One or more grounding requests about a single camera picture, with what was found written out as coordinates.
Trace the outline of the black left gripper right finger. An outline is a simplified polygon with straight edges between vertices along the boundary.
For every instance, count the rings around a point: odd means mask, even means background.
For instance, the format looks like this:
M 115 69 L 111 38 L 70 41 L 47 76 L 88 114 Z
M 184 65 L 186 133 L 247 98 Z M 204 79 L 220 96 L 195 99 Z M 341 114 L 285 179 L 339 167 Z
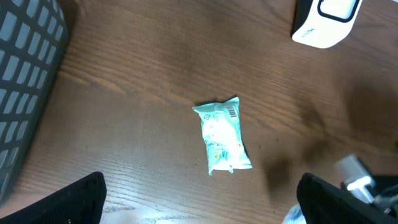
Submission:
M 297 200 L 307 223 L 397 224 L 397 218 L 311 173 L 299 181 Z

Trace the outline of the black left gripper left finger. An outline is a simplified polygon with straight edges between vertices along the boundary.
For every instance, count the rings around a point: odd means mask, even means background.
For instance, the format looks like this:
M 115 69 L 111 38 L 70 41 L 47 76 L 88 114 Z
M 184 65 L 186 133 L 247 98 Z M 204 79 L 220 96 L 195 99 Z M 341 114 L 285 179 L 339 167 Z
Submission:
M 1 224 L 99 224 L 106 199 L 101 172 L 56 191 L 22 210 L 1 218 Z

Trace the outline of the orange tissue packet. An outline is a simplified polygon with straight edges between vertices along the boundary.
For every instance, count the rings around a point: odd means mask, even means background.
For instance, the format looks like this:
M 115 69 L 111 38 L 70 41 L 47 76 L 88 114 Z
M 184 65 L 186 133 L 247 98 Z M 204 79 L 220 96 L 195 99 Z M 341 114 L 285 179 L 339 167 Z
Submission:
M 307 224 L 299 204 L 294 205 L 288 211 L 282 224 Z

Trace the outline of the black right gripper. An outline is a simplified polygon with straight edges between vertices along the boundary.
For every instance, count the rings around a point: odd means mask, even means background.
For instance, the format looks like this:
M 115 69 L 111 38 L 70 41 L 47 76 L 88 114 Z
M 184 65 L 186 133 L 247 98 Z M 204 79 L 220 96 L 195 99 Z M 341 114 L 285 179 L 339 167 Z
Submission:
M 397 215 L 397 176 L 374 175 L 375 191 L 372 207 L 387 215 Z

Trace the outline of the mint green wipes packet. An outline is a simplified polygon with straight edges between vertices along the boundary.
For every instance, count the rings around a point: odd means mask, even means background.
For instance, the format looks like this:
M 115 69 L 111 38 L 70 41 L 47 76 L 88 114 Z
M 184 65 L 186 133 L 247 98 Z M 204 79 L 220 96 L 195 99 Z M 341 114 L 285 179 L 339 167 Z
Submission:
M 201 134 L 206 146 L 208 174 L 214 170 L 252 169 L 246 153 L 239 114 L 239 98 L 223 103 L 207 103 L 194 106 L 201 119 Z

